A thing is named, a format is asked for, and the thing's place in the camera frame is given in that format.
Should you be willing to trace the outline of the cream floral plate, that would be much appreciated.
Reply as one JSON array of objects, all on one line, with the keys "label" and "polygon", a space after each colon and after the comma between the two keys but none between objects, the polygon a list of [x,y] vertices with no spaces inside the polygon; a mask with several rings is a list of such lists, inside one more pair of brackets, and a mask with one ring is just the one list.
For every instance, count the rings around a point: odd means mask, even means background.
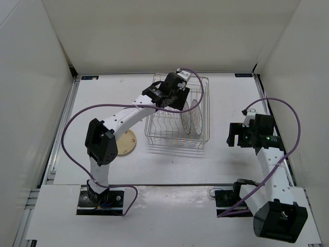
[{"label": "cream floral plate", "polygon": [[137,144],[137,138],[132,130],[125,131],[117,141],[118,155],[124,156],[131,153]]}]

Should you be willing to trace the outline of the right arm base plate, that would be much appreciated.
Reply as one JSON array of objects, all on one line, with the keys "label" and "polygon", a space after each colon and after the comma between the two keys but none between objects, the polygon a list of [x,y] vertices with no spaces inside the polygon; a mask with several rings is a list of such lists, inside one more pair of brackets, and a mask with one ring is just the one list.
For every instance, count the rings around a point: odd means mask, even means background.
[{"label": "right arm base plate", "polygon": [[[242,185],[258,186],[258,183],[252,180],[238,179],[233,183],[231,189],[214,187],[209,190],[209,197],[213,198],[217,207],[217,215],[220,215],[228,208],[237,203],[240,198],[240,189]],[[243,202],[236,209],[231,211],[229,215],[225,217],[252,217],[252,213],[249,211],[246,203]]]}]

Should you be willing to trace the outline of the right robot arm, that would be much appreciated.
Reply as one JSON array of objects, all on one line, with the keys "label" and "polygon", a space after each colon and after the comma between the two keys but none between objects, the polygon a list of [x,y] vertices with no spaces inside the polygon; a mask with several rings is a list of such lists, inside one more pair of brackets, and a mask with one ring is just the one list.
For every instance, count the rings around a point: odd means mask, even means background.
[{"label": "right robot arm", "polygon": [[242,123],[231,123],[227,144],[253,148],[261,165],[265,182],[239,179],[234,183],[231,201],[247,205],[253,215],[253,231],[257,237],[295,243],[308,219],[305,207],[298,204],[290,190],[287,172],[281,165],[284,146],[273,134],[274,117],[247,111]]}]

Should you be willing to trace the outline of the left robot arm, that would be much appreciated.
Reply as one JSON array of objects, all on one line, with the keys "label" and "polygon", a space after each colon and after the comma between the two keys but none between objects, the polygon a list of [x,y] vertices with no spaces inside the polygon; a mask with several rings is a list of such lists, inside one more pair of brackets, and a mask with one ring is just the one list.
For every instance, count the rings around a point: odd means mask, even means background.
[{"label": "left robot arm", "polygon": [[144,89],[133,101],[133,107],[125,107],[105,120],[95,118],[89,123],[85,146],[92,178],[87,181],[87,191],[96,206],[104,205],[108,199],[109,164],[118,155],[117,140],[158,108],[171,107],[182,111],[190,91],[186,87],[190,78],[191,73],[186,70],[169,73],[164,81]]}]

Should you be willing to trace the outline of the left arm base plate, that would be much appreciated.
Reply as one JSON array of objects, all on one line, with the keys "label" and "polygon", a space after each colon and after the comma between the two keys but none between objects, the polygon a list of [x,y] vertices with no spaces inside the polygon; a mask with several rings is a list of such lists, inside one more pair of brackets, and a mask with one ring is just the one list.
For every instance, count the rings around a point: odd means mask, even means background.
[{"label": "left arm base plate", "polygon": [[106,199],[97,204],[89,199],[87,188],[80,189],[76,215],[78,216],[121,216],[123,214],[124,189],[110,190]]}]

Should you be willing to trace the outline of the wire dish rack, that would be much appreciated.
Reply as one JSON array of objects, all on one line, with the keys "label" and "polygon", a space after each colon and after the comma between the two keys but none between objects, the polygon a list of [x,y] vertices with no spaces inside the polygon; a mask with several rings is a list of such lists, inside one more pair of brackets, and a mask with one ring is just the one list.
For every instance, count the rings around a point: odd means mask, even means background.
[{"label": "wire dish rack", "polygon": [[192,100],[196,99],[202,112],[203,129],[201,135],[197,135],[193,123],[191,133],[186,135],[182,123],[181,113],[169,113],[157,111],[146,118],[144,133],[150,144],[176,146],[182,148],[201,149],[210,138],[210,103],[209,103],[209,79],[201,76],[202,84],[193,76],[188,83],[188,94],[184,109],[192,108]]}]

